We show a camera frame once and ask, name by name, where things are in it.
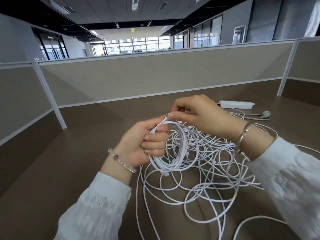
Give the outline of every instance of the metal bangle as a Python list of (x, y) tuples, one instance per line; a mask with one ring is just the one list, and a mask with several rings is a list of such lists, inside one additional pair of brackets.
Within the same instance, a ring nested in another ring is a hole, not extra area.
[(238, 137), (238, 141), (237, 143), (235, 144), (235, 153), (236, 154), (240, 154), (242, 152), (242, 150), (240, 149), (241, 145), (242, 145), (242, 142), (244, 140), (244, 137), (246, 135), (246, 132), (248, 132), (248, 130), (250, 129), (250, 126), (253, 124), (253, 122), (248, 122), (244, 129), (243, 129), (243, 133)]
[(129, 171), (132, 172), (132, 173), (135, 173), (135, 172), (137, 171), (133, 166), (131, 166), (131, 164), (130, 164), (128, 161), (122, 160), (122, 159), (119, 157), (119, 155), (114, 154), (112, 148), (109, 148), (109, 149), (108, 149), (108, 153), (110, 153), (110, 155), (113, 157), (113, 160), (114, 160), (114, 161), (117, 161), (118, 163), (120, 163), (122, 166), (124, 166), (124, 168), (125, 168), (126, 170), (129, 170)]

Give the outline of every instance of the finger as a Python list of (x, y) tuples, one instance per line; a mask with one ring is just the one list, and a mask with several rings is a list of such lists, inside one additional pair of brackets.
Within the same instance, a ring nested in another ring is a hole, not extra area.
[(153, 150), (153, 149), (164, 149), (166, 143), (164, 141), (144, 141), (140, 145), (143, 149)]
[(191, 110), (192, 101), (193, 101), (192, 97), (178, 98), (176, 99), (176, 101), (174, 101), (171, 111), (179, 111), (180, 108), (187, 108)]
[(156, 125), (158, 125), (161, 121), (163, 121), (164, 118), (165, 118), (165, 116), (163, 115), (163, 116), (160, 116), (158, 118), (141, 121), (139, 123), (141, 123), (142, 126), (145, 127), (147, 130), (150, 130), (150, 129), (156, 127)]
[(154, 157), (162, 157), (165, 153), (164, 149), (144, 150), (145, 153)]
[(169, 120), (187, 122), (190, 125), (192, 125), (194, 123), (195, 118), (196, 118), (196, 115), (191, 114), (191, 113), (186, 113), (186, 112), (174, 111), (174, 112), (170, 112), (170, 114), (168, 114)]
[(169, 135), (166, 132), (156, 133), (156, 134), (146, 134), (144, 136), (145, 141), (167, 141)]
[(169, 125), (162, 124), (157, 127), (157, 132), (169, 132)]

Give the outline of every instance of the black ceiling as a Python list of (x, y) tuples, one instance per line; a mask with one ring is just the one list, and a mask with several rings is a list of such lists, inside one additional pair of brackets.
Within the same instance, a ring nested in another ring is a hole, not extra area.
[[(148, 24), (149, 26), (174, 25), (163, 35), (175, 35), (243, 1), (246, 0), (210, 0), (185, 19), (152, 20), (151, 23), (149, 23), (150, 20), (118, 22), (118, 26), (119, 28), (137, 28), (146, 27)], [(83, 42), (101, 40), (88, 30), (117, 28), (116, 23), (76, 24), (40, 0), (6, 0), (0, 5), (0, 13), (68, 36), (75, 36)]]

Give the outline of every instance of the tangled cable pile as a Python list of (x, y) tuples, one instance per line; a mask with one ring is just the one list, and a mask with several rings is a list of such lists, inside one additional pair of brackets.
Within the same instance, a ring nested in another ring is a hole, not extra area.
[[(233, 116), (243, 119), (245, 114), (241, 110), (238, 112), (228, 112)], [(263, 190), (263, 187), (255, 180), (253, 174), (249, 174), (248, 167), (245, 165), (246, 161), (249, 161), (249, 158), (242, 152), (240, 154), (241, 159), (235, 159), (235, 145), (233, 142), (228, 141), (224, 138), (212, 137), (208, 134), (205, 134), (197, 130), (194, 126), (188, 126), (182, 122), (169, 121), (165, 118), (159, 125), (170, 124), (173, 127), (171, 130), (170, 138), (166, 143), (165, 155), (163, 157), (153, 157), (150, 156), (150, 164), (144, 169), (143, 166), (140, 166), (140, 173), (138, 176), (137, 187), (136, 187), (136, 218), (138, 223), (138, 229), (141, 235), (141, 238), (144, 240), (139, 220), (138, 220), (138, 183), (139, 179), (143, 182), (143, 197), (147, 209), (147, 213), (150, 218), (150, 222), (154, 228), (154, 232), (160, 240), (159, 234), (155, 228), (154, 222), (150, 215), (148, 204), (146, 201), (146, 190), (159, 201), (168, 204), (168, 205), (183, 205), (184, 212), (186, 216), (197, 223), (210, 223), (217, 221), (218, 223), (218, 240), (222, 238), (225, 224), (226, 224), (226, 212), (232, 206), (238, 190), (240, 187), (253, 186), (258, 189)], [(255, 123), (255, 125), (266, 133), (269, 129), (274, 132), (274, 136), (277, 136), (277, 132), (270, 127)], [(155, 133), (157, 126), (152, 129), (151, 133)], [(227, 158), (223, 154), (229, 154), (231, 159), (222, 159)], [(154, 170), (148, 172), (150, 166), (154, 167)], [(233, 171), (235, 173), (231, 174), (230, 167), (233, 166)], [(197, 168), (199, 170), (200, 180), (193, 188), (186, 188), (181, 185), (182, 183), (182, 171)], [(159, 180), (159, 187), (153, 186), (148, 182), (148, 177), (155, 172), (160, 172), (162, 175)], [(179, 172), (180, 179), (177, 180), (173, 172)], [(175, 182), (173, 188), (167, 189), (162, 188), (161, 181), (163, 176), (169, 176), (171, 174), (172, 179)], [(159, 190), (168, 200), (163, 200), (157, 197), (150, 188), (154, 190)], [(172, 191), (177, 188), (181, 188), (187, 191), (187, 195), (184, 201), (179, 201), (177, 199), (171, 198), (166, 192)], [(209, 196), (207, 190), (215, 190), (219, 199), (214, 199)], [(221, 195), (221, 190), (234, 190), (234, 194), (230, 199), (223, 199)], [(197, 198), (202, 198), (207, 200), (214, 212), (214, 217), (209, 220), (197, 220), (190, 216), (187, 211), (186, 205), (192, 201), (195, 201)], [(218, 213), (214, 203), (220, 203), (222, 205), (223, 211)], [(255, 218), (268, 218), (272, 220), (280, 221), (278, 219), (265, 217), (265, 216), (256, 216), (253, 218), (248, 218), (244, 220), (235, 232), (234, 240), (237, 237), (240, 227), (248, 220)]]

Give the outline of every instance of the hand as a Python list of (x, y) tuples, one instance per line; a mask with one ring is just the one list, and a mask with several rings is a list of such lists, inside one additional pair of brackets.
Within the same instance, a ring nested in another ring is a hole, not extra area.
[(133, 167), (149, 162), (149, 155), (161, 157), (165, 153), (166, 141), (169, 138), (168, 125), (160, 125), (156, 134), (150, 134), (151, 129), (165, 117), (140, 121), (133, 125), (123, 136), (114, 149), (114, 153), (127, 158)]
[[(180, 112), (187, 108), (191, 113)], [(178, 98), (172, 106), (169, 120), (187, 122), (204, 133), (237, 140), (246, 122), (221, 109), (205, 95)]]

